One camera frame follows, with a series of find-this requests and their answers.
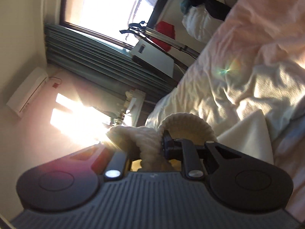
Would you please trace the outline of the cream white sweatpants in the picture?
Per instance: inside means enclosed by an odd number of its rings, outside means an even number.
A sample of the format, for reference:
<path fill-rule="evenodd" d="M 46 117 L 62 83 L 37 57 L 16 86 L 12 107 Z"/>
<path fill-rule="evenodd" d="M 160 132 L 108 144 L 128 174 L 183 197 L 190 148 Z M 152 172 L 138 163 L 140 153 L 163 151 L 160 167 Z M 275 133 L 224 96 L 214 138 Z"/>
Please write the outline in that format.
<path fill-rule="evenodd" d="M 267 123 L 261 110 L 253 112 L 219 137 L 207 122 L 190 113 L 171 114 L 162 121 L 158 129 L 115 126 L 107 132 L 107 137 L 116 148 L 126 152 L 132 161 L 140 160 L 142 171 L 177 170 L 178 164 L 170 164 L 161 154 L 161 141 L 165 131 L 174 139 L 189 139 L 196 145 L 203 145 L 206 141 L 219 141 L 243 154 L 274 164 Z"/>

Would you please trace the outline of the pile of clothes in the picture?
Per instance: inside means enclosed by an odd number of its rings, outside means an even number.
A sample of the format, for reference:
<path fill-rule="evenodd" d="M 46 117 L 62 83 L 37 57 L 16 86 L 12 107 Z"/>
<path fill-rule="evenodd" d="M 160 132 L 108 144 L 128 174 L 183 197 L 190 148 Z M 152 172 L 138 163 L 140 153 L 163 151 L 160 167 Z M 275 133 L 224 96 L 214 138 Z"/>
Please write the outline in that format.
<path fill-rule="evenodd" d="M 187 33 L 207 44 L 238 0 L 184 0 L 180 9 Z"/>

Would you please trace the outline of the white desk shelf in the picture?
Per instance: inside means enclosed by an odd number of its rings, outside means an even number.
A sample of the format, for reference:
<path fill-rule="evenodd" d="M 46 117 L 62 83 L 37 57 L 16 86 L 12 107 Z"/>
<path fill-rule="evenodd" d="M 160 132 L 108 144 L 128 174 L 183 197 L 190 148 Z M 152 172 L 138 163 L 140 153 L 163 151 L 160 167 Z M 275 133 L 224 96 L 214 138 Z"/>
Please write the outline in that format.
<path fill-rule="evenodd" d="M 118 115 L 111 118 L 110 126 L 136 127 L 146 93 L 138 89 L 125 92 L 125 103 Z"/>

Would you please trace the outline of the teal curtain left panel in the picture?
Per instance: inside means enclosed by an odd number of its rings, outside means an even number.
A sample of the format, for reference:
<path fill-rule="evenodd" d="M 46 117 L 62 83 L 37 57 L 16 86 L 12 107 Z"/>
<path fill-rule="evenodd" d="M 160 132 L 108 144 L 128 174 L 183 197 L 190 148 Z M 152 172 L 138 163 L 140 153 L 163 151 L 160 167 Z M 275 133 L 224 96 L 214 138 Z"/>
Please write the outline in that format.
<path fill-rule="evenodd" d="M 135 63 L 125 51 L 63 26 L 45 24 L 44 40 L 49 63 L 84 77 L 117 97 L 134 88 L 157 102 L 177 86 L 176 81 Z"/>

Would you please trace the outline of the white air conditioner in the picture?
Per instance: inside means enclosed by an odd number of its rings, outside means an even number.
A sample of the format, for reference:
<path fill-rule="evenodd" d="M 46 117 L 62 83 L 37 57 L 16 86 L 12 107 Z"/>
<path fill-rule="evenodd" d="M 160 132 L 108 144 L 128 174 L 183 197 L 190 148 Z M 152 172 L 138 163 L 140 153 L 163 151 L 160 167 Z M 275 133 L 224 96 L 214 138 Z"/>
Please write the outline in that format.
<path fill-rule="evenodd" d="M 36 67 L 10 97 L 7 102 L 8 107 L 19 118 L 22 118 L 48 80 L 47 72 L 40 67 Z"/>

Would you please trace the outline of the white pink bed duvet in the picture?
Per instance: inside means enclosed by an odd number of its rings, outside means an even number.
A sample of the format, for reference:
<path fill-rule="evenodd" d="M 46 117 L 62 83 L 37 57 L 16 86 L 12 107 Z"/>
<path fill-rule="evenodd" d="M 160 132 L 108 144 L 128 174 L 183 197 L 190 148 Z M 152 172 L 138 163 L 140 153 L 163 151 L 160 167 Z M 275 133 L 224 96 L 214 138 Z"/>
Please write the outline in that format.
<path fill-rule="evenodd" d="M 197 115 L 220 143 L 289 173 L 286 208 L 304 220 L 304 0 L 238 0 L 146 126 L 177 112 Z"/>

